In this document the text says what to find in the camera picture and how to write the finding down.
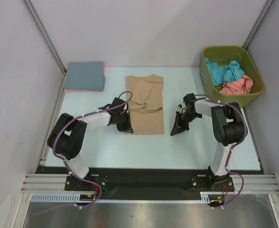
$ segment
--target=white tabletop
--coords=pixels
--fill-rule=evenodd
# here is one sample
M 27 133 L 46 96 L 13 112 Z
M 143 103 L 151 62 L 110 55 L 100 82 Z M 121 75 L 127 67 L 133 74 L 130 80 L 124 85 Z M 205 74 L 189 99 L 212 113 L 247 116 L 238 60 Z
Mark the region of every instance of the white tabletop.
M 204 94 L 198 67 L 109 67 L 103 92 L 65 93 L 60 114 L 85 114 L 113 101 L 125 91 L 125 77 L 164 77 L 163 104 L 165 135 L 125 135 L 116 126 L 103 126 L 86 131 L 81 155 L 88 167 L 207 169 L 211 164 L 216 140 L 212 120 L 207 116 L 190 123 L 190 130 L 170 136 L 177 106 L 188 93 Z M 48 152 L 46 166 L 64 166 Z M 231 169 L 260 170 L 258 157 L 249 132 L 235 148 Z

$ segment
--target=blue cloth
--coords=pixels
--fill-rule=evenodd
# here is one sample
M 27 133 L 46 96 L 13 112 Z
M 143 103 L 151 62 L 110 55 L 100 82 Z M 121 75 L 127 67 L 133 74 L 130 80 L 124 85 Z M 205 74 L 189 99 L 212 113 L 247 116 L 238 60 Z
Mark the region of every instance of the blue cloth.
M 70 62 L 67 67 L 65 90 L 103 91 L 106 78 L 104 62 Z
M 245 73 L 237 61 L 231 61 L 227 66 L 219 66 L 217 63 L 209 62 L 207 57 L 205 60 L 215 86 L 224 82 L 234 82 Z

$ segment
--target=cloth pile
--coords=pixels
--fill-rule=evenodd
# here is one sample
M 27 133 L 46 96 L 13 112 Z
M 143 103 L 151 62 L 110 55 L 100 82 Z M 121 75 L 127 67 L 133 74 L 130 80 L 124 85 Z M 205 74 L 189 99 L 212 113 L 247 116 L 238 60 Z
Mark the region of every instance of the cloth pile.
M 205 58 L 215 88 L 226 95 L 248 94 L 253 81 L 240 68 L 237 61 L 231 61 L 227 66 L 219 66 Z

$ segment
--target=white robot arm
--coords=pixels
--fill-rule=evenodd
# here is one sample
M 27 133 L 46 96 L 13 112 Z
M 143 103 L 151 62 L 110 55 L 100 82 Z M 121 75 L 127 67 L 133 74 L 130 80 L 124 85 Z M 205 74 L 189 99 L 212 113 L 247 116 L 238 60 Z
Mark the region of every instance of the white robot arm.
M 244 123 L 241 109 L 238 103 L 230 103 L 229 106 L 214 104 L 206 98 L 197 99 L 194 94 L 187 94 L 183 98 L 183 104 L 176 112 L 174 127 L 171 136 L 189 130 L 189 123 L 196 118 L 206 115 L 212 118 L 213 134 L 217 140 L 215 156 L 208 168 L 208 185 L 212 186 L 225 182 L 229 178 L 227 170 L 230 170 L 231 147 L 240 142 L 244 137 Z
M 68 126 L 63 134 L 60 135 L 55 148 L 56 155 L 60 156 L 61 159 L 64 159 L 66 165 L 68 165 L 71 171 L 78 177 L 85 178 L 89 173 L 89 168 L 86 166 L 80 153 L 86 129 L 91 130 L 100 126 L 116 124 L 118 131 L 133 133 L 128 104 L 115 108 L 122 103 L 125 102 L 116 97 L 112 104 L 107 104 L 97 110 L 97 112 L 103 110 L 102 112 L 78 118 Z M 111 107 L 114 107 L 114 109 L 105 112 L 105 109 Z M 48 138 L 48 146 L 50 148 L 53 148 L 55 139 L 59 135 L 61 129 L 73 119 L 74 117 L 67 113 L 62 114 L 59 117 Z

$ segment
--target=folded towel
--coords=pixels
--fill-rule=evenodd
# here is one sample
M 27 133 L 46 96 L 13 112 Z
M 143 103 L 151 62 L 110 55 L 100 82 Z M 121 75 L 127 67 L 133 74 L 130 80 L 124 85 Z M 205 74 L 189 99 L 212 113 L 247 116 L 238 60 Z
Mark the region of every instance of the folded towel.
M 226 95 L 248 94 L 252 86 L 252 79 L 243 74 L 242 77 L 235 82 L 225 82 L 224 88 L 220 92 Z
M 66 92 L 103 91 L 105 87 L 104 62 L 71 62 L 64 84 Z
M 131 126 L 136 134 L 164 134 L 163 86 L 164 78 L 127 76 L 126 89 L 133 93 L 129 102 Z
M 211 63 L 207 57 L 205 60 L 215 86 L 223 82 L 236 81 L 245 73 L 237 61 L 231 61 L 226 66 L 219 66 L 217 63 Z

